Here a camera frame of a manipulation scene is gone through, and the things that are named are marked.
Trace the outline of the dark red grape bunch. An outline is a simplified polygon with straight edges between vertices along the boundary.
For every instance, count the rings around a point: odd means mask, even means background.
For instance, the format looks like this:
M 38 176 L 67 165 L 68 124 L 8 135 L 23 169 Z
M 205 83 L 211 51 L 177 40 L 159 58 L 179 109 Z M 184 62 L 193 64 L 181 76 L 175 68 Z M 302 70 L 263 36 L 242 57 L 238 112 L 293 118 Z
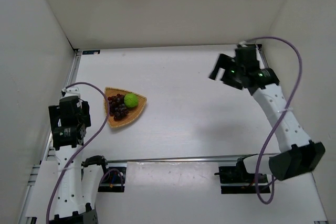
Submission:
M 109 114 L 115 121 L 120 121 L 129 114 L 129 110 L 124 104 L 124 95 L 118 93 L 117 95 L 110 96 L 108 97 L 108 101 Z

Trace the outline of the green fake apple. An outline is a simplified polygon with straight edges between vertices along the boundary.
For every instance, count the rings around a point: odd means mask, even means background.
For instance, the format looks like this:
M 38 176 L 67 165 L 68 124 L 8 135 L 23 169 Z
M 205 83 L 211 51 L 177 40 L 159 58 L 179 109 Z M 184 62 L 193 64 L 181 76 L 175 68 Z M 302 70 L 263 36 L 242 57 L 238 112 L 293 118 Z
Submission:
M 124 104 L 127 108 L 135 108 L 138 106 L 138 97 L 134 93 L 128 93 L 124 96 Z

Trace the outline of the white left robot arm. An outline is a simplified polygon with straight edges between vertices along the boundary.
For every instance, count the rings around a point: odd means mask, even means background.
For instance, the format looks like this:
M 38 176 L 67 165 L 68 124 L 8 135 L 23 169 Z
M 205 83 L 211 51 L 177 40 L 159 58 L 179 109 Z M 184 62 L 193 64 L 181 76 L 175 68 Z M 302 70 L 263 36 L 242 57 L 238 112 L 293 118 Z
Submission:
M 98 223 L 95 209 L 99 183 L 107 172 L 103 156 L 82 159 L 89 104 L 76 95 L 49 107 L 57 182 L 47 206 L 46 223 Z

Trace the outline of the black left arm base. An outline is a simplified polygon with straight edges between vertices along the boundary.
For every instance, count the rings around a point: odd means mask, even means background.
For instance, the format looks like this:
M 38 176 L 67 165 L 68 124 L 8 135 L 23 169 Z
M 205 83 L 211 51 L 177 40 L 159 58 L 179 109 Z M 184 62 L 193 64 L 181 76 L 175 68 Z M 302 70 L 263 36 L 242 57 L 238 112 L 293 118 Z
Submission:
M 125 166 L 109 167 L 109 173 L 101 182 L 98 192 L 100 193 L 123 193 L 127 168 Z

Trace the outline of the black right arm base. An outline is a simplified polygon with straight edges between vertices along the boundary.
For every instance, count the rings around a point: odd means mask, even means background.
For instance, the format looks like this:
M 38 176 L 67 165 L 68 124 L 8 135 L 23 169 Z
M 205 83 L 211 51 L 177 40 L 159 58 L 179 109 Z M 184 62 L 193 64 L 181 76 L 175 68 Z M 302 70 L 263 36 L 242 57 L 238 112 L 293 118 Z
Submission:
M 214 173 L 219 177 L 222 195 L 256 194 L 255 174 L 249 173 L 244 159 L 237 159 L 235 165 L 220 165 Z

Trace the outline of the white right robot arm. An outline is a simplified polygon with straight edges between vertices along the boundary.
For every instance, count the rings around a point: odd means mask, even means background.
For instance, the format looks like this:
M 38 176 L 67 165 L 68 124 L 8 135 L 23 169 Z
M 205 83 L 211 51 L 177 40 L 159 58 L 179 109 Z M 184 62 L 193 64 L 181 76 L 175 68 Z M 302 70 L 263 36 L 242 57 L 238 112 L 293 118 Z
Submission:
M 221 82 L 247 89 L 274 130 L 280 154 L 269 158 L 270 173 L 283 181 L 314 171 L 326 149 L 321 142 L 312 141 L 288 110 L 278 77 L 271 68 L 260 68 L 256 49 L 237 47 L 234 57 L 219 54 L 209 78 L 215 80 L 220 69 L 224 71 Z

